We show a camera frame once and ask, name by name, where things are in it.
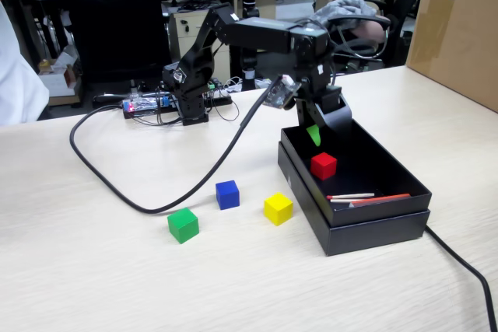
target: yellow cube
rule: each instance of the yellow cube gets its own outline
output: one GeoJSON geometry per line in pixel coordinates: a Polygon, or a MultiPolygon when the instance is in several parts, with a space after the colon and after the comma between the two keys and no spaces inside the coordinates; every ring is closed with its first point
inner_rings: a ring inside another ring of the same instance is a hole
{"type": "Polygon", "coordinates": [[[293,216],[293,202],[278,192],[265,200],[265,217],[281,225],[293,216]]]}

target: desk drawer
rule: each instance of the desk drawer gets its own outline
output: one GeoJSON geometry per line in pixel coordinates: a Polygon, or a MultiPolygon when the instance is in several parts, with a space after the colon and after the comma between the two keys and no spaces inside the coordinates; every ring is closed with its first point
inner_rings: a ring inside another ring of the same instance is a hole
{"type": "Polygon", "coordinates": [[[219,51],[215,56],[215,71],[212,73],[212,76],[219,79],[221,83],[225,83],[230,79],[230,52],[219,51]]]}
{"type": "Polygon", "coordinates": [[[200,16],[182,16],[181,14],[176,14],[174,17],[175,23],[177,24],[177,32],[179,38],[185,37],[196,37],[199,34],[199,30],[201,29],[201,25],[204,22],[207,13],[204,13],[200,16]]]}
{"type": "MultiPolygon", "coordinates": [[[[180,50],[180,56],[183,56],[184,54],[187,53],[188,50],[190,50],[196,39],[197,37],[178,38],[178,47],[180,50]]],[[[214,51],[216,51],[216,48],[218,48],[220,44],[221,42],[218,39],[215,40],[215,43],[212,44],[213,53],[214,51]]],[[[219,54],[220,52],[226,52],[228,50],[229,47],[226,44],[224,44],[223,46],[221,46],[221,48],[217,53],[219,54]]]]}

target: green cube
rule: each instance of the green cube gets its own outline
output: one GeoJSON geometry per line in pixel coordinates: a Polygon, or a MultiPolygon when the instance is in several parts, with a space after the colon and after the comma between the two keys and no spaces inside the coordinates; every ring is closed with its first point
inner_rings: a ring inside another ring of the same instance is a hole
{"type": "Polygon", "coordinates": [[[180,244],[199,233],[199,221],[189,208],[183,208],[168,217],[168,226],[180,244]]]}

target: gray cloth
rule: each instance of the gray cloth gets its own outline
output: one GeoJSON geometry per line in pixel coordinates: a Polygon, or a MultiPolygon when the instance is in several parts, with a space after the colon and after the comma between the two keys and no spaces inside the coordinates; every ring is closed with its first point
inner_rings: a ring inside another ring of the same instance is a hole
{"type": "MultiPolygon", "coordinates": [[[[324,8],[318,9],[315,14],[310,17],[310,19],[318,21],[328,29],[328,20],[334,16],[375,16],[376,14],[377,10],[367,5],[364,0],[334,0],[333,2],[329,2],[324,8]]],[[[345,20],[342,22],[341,28],[344,30],[354,29],[359,25],[359,23],[360,21],[356,19],[345,20]]],[[[318,26],[313,23],[308,23],[307,27],[318,29],[318,26]]]]}

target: red cube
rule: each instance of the red cube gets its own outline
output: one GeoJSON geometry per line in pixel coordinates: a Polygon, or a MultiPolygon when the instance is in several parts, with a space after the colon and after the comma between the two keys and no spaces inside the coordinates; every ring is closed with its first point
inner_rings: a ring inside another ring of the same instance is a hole
{"type": "Polygon", "coordinates": [[[310,171],[321,180],[326,180],[335,175],[337,159],[323,152],[311,159],[310,171]]]}

